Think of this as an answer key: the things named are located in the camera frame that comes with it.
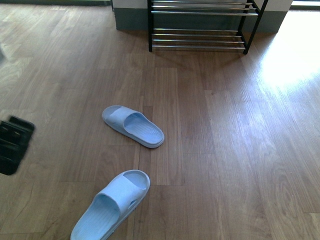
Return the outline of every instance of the black metal frame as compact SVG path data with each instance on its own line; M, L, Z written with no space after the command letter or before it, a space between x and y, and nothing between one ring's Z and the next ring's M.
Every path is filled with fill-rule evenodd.
M153 47L156 47L177 49L232 49L243 50L243 54L247 54L267 3L268 0L264 0L261 9L259 9L254 0L247 0L246 2L147 0L149 52L152 52ZM231 7L211 7L219 5ZM237 30L154 28L154 14L241 16L241 19ZM246 18L252 16L257 17L257 19L250 38L246 41L242 30Z

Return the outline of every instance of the wooden floor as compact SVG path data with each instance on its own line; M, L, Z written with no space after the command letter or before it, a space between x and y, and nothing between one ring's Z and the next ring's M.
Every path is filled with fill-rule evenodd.
M248 55L148 52L111 7L0 5L0 119L37 127L0 175L0 240L68 240L93 197L140 169L151 187L110 240L320 239L320 12L291 11ZM143 112L145 148L102 111Z

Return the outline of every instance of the light blue slipper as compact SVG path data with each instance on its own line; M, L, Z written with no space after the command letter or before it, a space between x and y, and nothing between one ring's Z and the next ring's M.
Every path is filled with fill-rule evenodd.
M106 240L144 199L150 179L140 170L116 176L76 223L71 240Z
M157 148L165 140L165 135L159 127L141 112L125 106L107 107L102 113L102 118L111 128L147 148Z

